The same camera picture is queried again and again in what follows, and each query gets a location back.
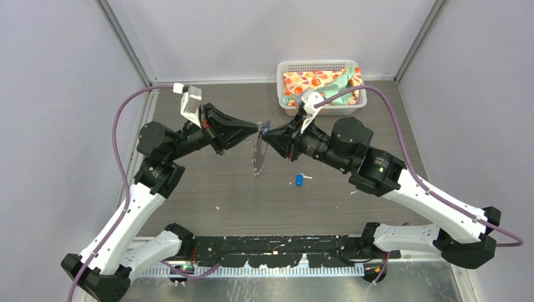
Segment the large metal keyring disc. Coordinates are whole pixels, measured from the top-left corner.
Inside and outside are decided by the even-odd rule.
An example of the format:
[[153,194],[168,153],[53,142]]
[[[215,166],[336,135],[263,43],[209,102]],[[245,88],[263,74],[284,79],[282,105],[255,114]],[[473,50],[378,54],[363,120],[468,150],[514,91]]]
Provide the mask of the large metal keyring disc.
[[259,129],[256,143],[251,149],[252,151],[251,163],[253,165],[253,173],[256,178],[258,178],[261,175],[264,169],[264,160],[266,157],[266,151],[269,147],[269,145],[267,145],[265,148],[263,148],[263,141],[261,139],[261,136],[264,135],[265,132],[262,131],[262,125],[263,123],[261,124],[261,128]]

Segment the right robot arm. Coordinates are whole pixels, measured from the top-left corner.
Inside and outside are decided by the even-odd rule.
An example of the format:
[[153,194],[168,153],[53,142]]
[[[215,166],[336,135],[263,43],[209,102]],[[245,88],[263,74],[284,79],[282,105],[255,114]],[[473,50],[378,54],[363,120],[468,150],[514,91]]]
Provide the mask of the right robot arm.
[[354,117],[338,119],[326,133],[302,115],[261,134],[283,158],[296,161],[306,155],[348,174],[358,191],[403,205],[429,221],[419,226],[367,223],[359,242],[365,257],[410,250],[439,255],[465,269],[490,261],[497,248],[490,224],[499,223],[501,212],[470,206],[432,187],[403,160],[372,147],[372,137],[371,129]]

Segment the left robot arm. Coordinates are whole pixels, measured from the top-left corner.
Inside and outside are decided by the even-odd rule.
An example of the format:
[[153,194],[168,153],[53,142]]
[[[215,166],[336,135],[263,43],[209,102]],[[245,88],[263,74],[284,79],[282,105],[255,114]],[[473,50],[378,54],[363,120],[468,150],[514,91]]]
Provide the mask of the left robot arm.
[[257,131],[257,124],[226,115],[210,103],[201,105],[196,121],[187,121],[178,131],[156,121],[144,125],[137,146],[144,159],[124,201],[80,254],[64,257],[63,270],[95,300],[120,301],[131,283],[152,266],[170,257],[188,259],[195,239],[177,223],[169,224],[140,247],[129,246],[185,173],[185,168],[176,163],[179,158],[204,147],[222,155]]

